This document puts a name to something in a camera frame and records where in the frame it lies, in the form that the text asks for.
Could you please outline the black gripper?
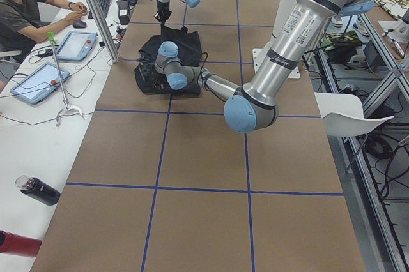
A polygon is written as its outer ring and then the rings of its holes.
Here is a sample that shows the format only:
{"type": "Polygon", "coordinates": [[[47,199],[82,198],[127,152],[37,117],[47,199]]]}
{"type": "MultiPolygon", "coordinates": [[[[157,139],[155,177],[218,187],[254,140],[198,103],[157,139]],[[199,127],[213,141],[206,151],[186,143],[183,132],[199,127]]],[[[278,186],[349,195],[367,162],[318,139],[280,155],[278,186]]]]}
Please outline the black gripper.
{"type": "Polygon", "coordinates": [[[154,17],[161,24],[165,24],[166,21],[170,18],[172,11],[170,10],[170,2],[157,2],[157,12],[154,14],[154,17]]]}
{"type": "Polygon", "coordinates": [[[166,78],[155,69],[152,59],[138,59],[137,85],[140,90],[165,90],[166,78]]]}

